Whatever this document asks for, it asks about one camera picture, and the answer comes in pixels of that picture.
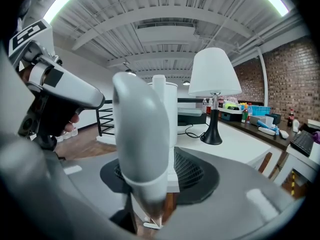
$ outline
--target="table lamp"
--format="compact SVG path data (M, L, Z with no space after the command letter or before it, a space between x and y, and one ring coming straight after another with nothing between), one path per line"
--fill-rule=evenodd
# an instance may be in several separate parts
M210 145L219 145L222 139L218 132L218 96L236 95L242 92L234 67L227 54L220 48L199 51L193 60L189 95L213 97L210 125L201 140Z

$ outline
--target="white table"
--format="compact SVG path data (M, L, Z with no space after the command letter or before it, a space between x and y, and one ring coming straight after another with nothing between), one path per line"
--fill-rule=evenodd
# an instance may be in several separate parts
M320 144L313 143L309 157L306 157L291 145L287 147L286 152L289 153L289 156L274 183L281 186L292 170L296 170L308 181L313 182L320 169Z
M184 133L189 126L178 126L178 134ZM201 135L208 129L206 124L196 124L187 132ZM186 134L178 135L176 147L202 151L218 157L231 159L259 169L271 146L223 122L218 122L218 131L222 139L220 145L209 145L199 138Z

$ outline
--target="hand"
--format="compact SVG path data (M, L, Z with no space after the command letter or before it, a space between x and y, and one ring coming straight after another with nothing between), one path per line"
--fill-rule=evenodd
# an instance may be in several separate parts
M33 67L34 67L33 65L29 65L18 73L20 78L25 84L29 81L30 73ZM74 116L70 119L70 121L65 125L64 130L66 132L72 132L72 130L74 129L73 124L77 122L79 122L79 116L77 114L74 114Z

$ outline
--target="ceiling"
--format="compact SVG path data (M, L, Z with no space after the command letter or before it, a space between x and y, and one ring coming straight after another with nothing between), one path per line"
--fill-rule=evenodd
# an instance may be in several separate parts
M234 61L299 24L294 6L283 1L291 10L284 17L268 0L71 0L51 25L57 46L107 69L184 80L204 48L221 48ZM33 0L25 24L53 2Z

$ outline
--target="white lampshade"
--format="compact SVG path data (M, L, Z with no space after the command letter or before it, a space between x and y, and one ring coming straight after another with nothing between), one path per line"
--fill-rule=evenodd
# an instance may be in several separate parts
M191 96L236 95L242 92L227 54L220 48L199 51L193 60L189 86Z

